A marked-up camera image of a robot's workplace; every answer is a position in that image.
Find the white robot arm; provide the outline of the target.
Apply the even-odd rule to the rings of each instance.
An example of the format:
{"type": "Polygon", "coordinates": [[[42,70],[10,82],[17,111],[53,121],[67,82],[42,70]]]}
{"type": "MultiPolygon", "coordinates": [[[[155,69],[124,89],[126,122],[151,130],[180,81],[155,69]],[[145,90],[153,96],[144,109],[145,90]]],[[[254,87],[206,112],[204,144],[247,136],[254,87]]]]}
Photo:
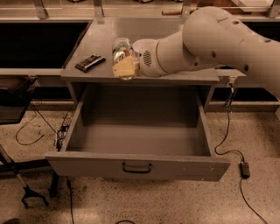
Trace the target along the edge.
{"type": "Polygon", "coordinates": [[[112,47],[113,74],[158,78],[168,74],[232,67],[280,96],[280,42],[249,29],[221,8],[196,10],[181,31],[161,39],[140,39],[135,51],[126,38],[112,47]]]}

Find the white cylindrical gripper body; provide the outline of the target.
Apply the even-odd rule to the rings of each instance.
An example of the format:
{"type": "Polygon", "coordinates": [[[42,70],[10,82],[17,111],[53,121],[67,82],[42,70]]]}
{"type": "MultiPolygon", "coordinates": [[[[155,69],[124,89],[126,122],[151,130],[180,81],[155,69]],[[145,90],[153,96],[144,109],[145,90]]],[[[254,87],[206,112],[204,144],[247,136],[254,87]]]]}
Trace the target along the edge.
{"type": "Polygon", "coordinates": [[[139,72],[150,78],[159,78],[166,75],[160,66],[157,56],[158,41],[151,38],[140,39],[133,43],[139,58],[139,72]]]}

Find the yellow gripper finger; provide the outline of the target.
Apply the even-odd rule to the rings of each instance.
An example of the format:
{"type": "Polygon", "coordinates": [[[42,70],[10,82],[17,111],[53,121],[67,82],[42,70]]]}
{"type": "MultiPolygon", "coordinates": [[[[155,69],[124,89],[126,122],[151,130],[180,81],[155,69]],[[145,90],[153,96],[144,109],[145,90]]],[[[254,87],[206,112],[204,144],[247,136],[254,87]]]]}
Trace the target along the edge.
{"type": "Polygon", "coordinates": [[[134,77],[137,75],[139,63],[137,58],[128,56],[113,65],[113,74],[119,78],[134,77]]]}

